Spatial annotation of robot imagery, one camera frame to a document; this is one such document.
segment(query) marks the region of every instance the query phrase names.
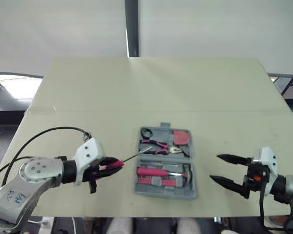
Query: gray tool case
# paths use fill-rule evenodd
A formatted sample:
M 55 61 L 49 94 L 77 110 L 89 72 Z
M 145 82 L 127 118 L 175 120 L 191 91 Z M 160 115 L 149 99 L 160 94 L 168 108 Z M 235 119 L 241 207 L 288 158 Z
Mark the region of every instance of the gray tool case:
M 133 185 L 134 193 L 138 195 L 150 195 L 179 199 L 195 199 L 197 197 L 195 171 L 193 164 L 189 160 L 193 157 L 191 132 L 184 129 L 170 128 L 170 123 L 161 123 L 159 128 L 142 127 L 139 133 L 138 150 L 141 150 L 148 145 L 152 146 L 152 149 L 150 149 L 150 151 L 157 151 L 162 149 L 161 146 L 141 142 L 142 140 L 148 141 L 147 138 L 142 137 L 143 129 L 151 130 L 152 134 L 150 132 L 145 132 L 145 134 L 148 135 L 147 137 L 150 137 L 149 140 L 167 143 L 169 147 L 177 147 L 177 145 L 174 145 L 174 131 L 187 132 L 190 136 L 190 141 L 187 145 L 178 146 L 182 149 L 181 153 L 168 153 L 168 155 L 153 155 L 146 153 L 141 154 L 135 164 L 135 177 Z M 142 172 L 138 172 L 139 168 L 160 169 L 168 171 L 170 173 L 178 174 L 184 173 L 186 171 L 186 168 L 188 168 L 190 172 L 187 173 L 187 175 L 191 175 L 191 180 L 187 183 L 187 177 L 181 175 L 137 175 L 138 173 Z

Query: tool kit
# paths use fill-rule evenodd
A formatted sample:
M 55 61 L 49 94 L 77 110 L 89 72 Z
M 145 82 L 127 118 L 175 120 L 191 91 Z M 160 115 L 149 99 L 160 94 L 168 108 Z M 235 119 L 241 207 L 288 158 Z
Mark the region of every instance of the tool kit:
M 170 128 L 142 127 L 139 132 L 134 193 L 169 198 L 197 197 L 191 132 Z

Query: hammer head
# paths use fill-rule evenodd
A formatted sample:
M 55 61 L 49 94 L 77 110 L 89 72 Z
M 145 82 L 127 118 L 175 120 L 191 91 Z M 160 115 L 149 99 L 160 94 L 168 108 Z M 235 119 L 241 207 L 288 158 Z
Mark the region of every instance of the hammer head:
M 192 181 L 192 172 L 190 171 L 190 165 L 184 165 L 185 171 L 182 173 L 182 176 L 187 179 L 186 184 L 189 184 Z

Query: black ring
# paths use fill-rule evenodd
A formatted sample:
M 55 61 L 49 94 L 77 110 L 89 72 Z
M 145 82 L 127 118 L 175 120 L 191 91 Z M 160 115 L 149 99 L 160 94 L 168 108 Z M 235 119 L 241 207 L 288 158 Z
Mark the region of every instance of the black ring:
M 141 134 L 142 138 L 146 139 L 146 140 L 149 140 L 153 136 L 153 133 L 149 128 L 141 129 L 140 134 Z

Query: table surface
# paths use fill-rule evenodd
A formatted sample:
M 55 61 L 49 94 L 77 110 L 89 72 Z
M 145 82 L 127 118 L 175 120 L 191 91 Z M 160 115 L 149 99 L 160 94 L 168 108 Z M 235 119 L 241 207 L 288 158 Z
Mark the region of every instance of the table surface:
M 217 154 L 252 157 L 272 147 L 278 173 L 293 175 L 293 114 L 258 60 L 253 58 L 57 58 L 25 114 L 1 165 L 33 135 L 56 126 L 90 131 L 107 156 L 125 159 L 136 150 L 141 126 L 170 122 L 193 137 L 198 198 L 178 200 L 135 195 L 134 160 L 98 191 L 61 185 L 45 192 L 33 212 L 41 216 L 254 216 L 259 192 L 249 200 L 209 175 L 242 183 L 246 167 Z M 31 143 L 21 156 L 72 157 L 82 134 L 60 130 Z M 9 180 L 16 175 L 14 166 Z M 265 199 L 267 215 L 286 205 Z

